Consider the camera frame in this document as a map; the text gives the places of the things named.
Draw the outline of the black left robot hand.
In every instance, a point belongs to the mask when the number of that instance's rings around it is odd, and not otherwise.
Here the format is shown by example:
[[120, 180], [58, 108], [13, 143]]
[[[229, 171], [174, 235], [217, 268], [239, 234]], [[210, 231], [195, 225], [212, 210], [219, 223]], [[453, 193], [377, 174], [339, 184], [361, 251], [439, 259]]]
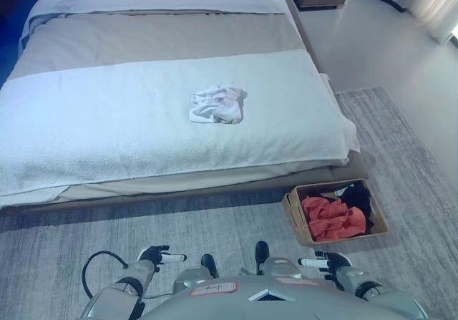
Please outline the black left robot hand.
[[137, 261], [150, 261], [153, 263], [154, 272], [159, 272], [161, 265], [166, 263], [179, 263], [187, 260], [185, 254], [169, 253], [169, 246], [148, 246], [140, 251]]

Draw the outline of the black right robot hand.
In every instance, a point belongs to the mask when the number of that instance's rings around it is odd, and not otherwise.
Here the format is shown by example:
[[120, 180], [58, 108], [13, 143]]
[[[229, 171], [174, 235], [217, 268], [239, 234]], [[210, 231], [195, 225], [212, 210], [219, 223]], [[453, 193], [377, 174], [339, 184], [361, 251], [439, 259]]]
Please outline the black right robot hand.
[[336, 281], [336, 273], [341, 267], [351, 266], [350, 260], [340, 253], [315, 251], [313, 258], [299, 258], [298, 265], [305, 268], [317, 268], [324, 273], [328, 281]]

